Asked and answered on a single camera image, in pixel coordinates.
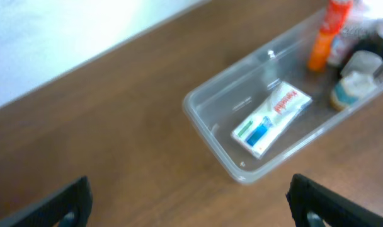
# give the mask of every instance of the gray plastic container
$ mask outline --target gray plastic container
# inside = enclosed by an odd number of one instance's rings
[[[324,10],[299,23],[195,88],[184,99],[187,116],[236,181],[252,183],[261,178],[383,92],[382,85],[368,98],[340,113],[332,108],[329,96],[337,82],[337,72],[329,68],[323,74],[313,74],[306,69],[323,15]],[[231,131],[282,80],[312,96],[313,102],[257,160],[231,138]]]

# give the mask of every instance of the green stripe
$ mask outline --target green stripe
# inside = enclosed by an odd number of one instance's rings
[[[244,134],[244,132],[246,132],[246,130],[249,129],[249,127],[253,124],[253,121],[249,121],[244,127],[243,129],[237,134],[237,136],[241,137],[242,134]]]

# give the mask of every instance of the clear storage bin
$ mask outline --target clear storage bin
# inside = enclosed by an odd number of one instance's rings
[[[236,181],[251,183],[259,179],[383,92],[381,86],[367,99],[340,113],[332,108],[329,97],[337,72],[328,68],[322,74],[314,74],[306,69],[323,15],[324,10],[299,23],[195,88],[184,99],[187,116]],[[231,138],[231,132],[283,80],[310,95],[313,102],[257,160]]]

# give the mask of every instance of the brown wooden surface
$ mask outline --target brown wooden surface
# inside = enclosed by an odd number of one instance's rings
[[[0,218],[87,175],[89,226],[293,226],[285,193],[298,172],[383,215],[383,95],[250,186],[181,109],[324,4],[213,1],[4,107]]]

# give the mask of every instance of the toothpaste box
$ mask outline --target toothpaste box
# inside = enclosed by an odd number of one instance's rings
[[[271,95],[231,132],[255,158],[261,158],[312,98],[281,82]]]

